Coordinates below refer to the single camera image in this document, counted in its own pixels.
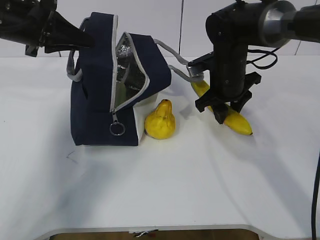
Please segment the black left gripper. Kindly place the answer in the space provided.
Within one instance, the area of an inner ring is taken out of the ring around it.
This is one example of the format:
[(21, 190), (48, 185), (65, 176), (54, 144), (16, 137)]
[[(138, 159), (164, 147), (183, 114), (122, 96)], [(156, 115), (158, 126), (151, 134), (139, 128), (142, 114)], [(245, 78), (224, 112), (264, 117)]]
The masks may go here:
[(36, 57), (42, 47), (51, 54), (95, 45), (91, 35), (72, 25), (56, 9), (56, 0), (15, 1), (14, 12), (21, 19), (19, 34), (27, 56)]

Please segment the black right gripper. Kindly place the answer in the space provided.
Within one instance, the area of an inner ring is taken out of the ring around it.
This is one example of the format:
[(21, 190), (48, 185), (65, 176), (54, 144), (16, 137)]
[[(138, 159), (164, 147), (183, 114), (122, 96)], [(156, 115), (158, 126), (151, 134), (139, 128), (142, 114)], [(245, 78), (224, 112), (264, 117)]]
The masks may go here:
[(205, 28), (213, 44), (214, 64), (209, 70), (210, 89), (195, 101), (195, 106), (200, 112), (211, 106), (216, 121), (222, 125), (230, 107), (241, 112), (252, 98), (249, 89), (260, 83), (261, 76), (256, 72), (246, 75), (248, 44), (237, 38), (232, 18), (212, 14), (206, 19)]

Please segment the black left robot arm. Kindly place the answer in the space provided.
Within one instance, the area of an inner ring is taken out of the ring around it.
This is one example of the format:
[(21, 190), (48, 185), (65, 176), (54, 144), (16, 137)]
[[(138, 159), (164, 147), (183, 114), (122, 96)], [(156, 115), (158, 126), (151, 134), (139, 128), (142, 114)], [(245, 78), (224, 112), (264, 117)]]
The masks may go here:
[(25, 45), (25, 55), (91, 48), (95, 40), (57, 12), (56, 0), (2, 0), (0, 38)]

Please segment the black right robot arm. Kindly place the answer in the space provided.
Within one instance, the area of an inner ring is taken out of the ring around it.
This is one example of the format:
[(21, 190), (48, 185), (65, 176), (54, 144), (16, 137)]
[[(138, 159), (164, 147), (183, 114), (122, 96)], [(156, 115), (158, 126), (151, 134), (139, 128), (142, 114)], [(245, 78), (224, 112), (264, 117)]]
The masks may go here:
[(206, 33), (213, 51), (188, 63), (192, 75), (209, 71), (210, 88), (196, 102), (203, 112), (211, 107), (222, 124), (229, 109), (240, 112), (252, 98), (250, 88), (261, 82), (257, 72), (246, 73), (249, 46), (279, 49), (290, 40), (319, 42), (320, 7), (297, 10), (287, 0), (235, 3), (209, 15)]

